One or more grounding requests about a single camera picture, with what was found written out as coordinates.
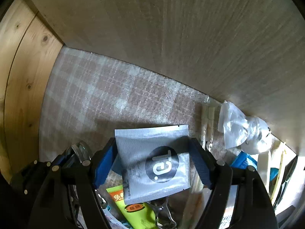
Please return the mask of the grey foil sachet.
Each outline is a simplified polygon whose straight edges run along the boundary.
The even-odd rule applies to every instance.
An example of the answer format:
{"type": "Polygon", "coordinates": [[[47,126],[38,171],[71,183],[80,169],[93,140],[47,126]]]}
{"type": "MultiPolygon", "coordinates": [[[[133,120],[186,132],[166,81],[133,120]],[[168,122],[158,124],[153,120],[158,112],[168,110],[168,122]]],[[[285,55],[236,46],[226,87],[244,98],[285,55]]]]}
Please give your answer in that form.
{"type": "Polygon", "coordinates": [[[190,188],[188,126],[116,129],[127,205],[164,198],[190,188]]]}

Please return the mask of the blue card package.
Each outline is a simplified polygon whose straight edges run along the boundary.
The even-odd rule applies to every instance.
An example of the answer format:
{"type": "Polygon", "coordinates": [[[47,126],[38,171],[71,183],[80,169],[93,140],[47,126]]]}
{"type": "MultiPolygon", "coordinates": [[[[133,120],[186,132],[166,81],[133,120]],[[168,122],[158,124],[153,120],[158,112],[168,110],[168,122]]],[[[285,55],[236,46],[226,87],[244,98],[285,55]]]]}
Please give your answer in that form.
{"type": "Polygon", "coordinates": [[[231,167],[237,169],[246,169],[248,166],[253,166],[257,169],[257,161],[245,152],[240,152],[239,155],[232,162],[231,167]]]}

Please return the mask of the white plastic bag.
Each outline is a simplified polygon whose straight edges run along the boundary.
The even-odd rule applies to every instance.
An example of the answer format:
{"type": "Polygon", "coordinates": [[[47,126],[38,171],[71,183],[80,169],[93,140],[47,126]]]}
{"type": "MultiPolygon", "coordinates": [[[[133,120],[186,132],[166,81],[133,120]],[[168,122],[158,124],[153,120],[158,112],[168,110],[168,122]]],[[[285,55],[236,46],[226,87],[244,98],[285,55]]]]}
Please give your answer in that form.
{"type": "Polygon", "coordinates": [[[267,152],[272,145],[271,129],[257,116],[245,114],[229,101],[220,108],[218,131],[224,135],[226,149],[241,147],[247,154],[267,152]]]}

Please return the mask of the plaid woven table mat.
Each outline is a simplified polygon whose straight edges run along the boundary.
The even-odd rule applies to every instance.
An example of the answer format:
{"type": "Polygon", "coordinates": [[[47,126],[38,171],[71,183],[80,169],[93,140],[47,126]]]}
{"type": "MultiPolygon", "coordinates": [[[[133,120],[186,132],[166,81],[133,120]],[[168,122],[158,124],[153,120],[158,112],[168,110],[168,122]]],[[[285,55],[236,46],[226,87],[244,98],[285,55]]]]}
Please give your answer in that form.
{"type": "Polygon", "coordinates": [[[175,80],[63,47],[44,94],[39,159],[51,161],[78,141],[96,152],[115,129],[188,125],[191,137],[207,137],[207,117],[219,110],[219,102],[175,80]]]}

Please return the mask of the green tube with orange label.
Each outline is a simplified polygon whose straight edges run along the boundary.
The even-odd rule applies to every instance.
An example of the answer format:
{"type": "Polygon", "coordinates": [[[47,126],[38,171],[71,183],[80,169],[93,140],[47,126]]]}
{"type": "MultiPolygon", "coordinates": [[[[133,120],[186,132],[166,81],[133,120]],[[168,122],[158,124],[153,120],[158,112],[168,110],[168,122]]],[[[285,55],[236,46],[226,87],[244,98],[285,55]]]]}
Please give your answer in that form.
{"type": "Polygon", "coordinates": [[[125,204],[122,185],[107,188],[107,192],[133,228],[157,228],[155,224],[155,213],[146,203],[125,204]]]}

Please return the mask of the brown cardboard back panel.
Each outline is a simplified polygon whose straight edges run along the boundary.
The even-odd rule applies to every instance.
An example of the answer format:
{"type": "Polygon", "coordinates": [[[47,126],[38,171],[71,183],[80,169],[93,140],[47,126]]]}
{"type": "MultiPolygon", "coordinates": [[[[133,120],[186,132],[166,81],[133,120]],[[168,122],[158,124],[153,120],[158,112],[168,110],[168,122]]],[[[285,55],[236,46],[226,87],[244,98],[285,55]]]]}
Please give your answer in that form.
{"type": "Polygon", "coordinates": [[[228,100],[304,154],[304,18],[292,0],[31,0],[69,47],[228,100]]]}

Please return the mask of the pine wood plank board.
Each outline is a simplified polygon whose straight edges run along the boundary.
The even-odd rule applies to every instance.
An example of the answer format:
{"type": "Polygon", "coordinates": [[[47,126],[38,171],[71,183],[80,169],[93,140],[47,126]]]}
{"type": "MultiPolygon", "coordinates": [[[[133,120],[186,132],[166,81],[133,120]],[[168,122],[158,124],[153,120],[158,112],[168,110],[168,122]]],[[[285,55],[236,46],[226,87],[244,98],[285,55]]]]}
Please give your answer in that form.
{"type": "Polygon", "coordinates": [[[41,108],[63,47],[31,0],[7,0],[1,16],[1,174],[39,158],[41,108]]]}

